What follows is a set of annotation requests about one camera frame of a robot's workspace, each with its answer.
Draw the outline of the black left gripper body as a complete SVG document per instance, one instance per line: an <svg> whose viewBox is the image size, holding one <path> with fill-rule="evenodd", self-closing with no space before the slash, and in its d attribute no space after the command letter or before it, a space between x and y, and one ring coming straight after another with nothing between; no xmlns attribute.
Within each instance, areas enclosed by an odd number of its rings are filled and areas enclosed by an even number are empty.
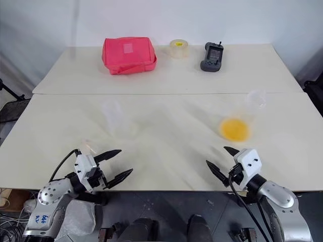
<svg viewBox="0 0 323 242"><path fill-rule="evenodd" d="M88 178L86 178L86 181L92 189L100 187L104 190L107 189L108 186L106 177L103 171L100 169L99 165L97 165L96 168L91 170L91 172L88 175Z"/></svg>

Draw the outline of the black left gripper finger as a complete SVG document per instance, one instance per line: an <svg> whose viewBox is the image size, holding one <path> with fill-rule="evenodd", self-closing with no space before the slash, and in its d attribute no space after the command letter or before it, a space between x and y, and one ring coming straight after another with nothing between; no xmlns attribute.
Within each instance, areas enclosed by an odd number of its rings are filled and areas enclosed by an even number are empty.
<svg viewBox="0 0 323 242"><path fill-rule="evenodd" d="M111 188L115 187L116 185L120 184L131 174L132 171L133 171L133 169L129 169L129 170L126 170L126 171L121 172L120 174L116 175L114 177L114 179L112 179L111 181L109 181L105 184L104 189L111 189Z"/></svg>
<svg viewBox="0 0 323 242"><path fill-rule="evenodd" d="M97 156L94 157L94 161L96 164L99 164L102 161L109 160L116 155L118 155L122 150L111 150L111 151L106 151L103 152Z"/></svg>

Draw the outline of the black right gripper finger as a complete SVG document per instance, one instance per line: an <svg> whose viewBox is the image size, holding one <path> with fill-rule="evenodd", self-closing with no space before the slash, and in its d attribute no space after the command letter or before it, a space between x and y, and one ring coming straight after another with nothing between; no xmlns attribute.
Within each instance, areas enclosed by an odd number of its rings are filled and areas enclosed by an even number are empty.
<svg viewBox="0 0 323 242"><path fill-rule="evenodd" d="M228 187L229 179L220 171L220 169L208 160L206 160L206 164L209 167L212 174L215 175L225 187Z"/></svg>
<svg viewBox="0 0 323 242"><path fill-rule="evenodd" d="M239 150L229 146L224 146L224 149L233 157L239 154L240 152Z"/></svg>

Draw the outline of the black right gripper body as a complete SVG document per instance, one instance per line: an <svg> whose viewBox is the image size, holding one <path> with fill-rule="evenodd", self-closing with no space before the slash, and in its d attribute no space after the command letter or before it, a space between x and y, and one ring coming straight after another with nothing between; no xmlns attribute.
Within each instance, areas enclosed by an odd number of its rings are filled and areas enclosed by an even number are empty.
<svg viewBox="0 0 323 242"><path fill-rule="evenodd" d="M244 178L244 175L243 175L243 166L241 163L237 163L235 164L231 170L229 171L229 177L228 177L228 180L229 181L232 181L232 182L235 182L237 185L240 185L241 184L241 181L243 180Z"/></svg>

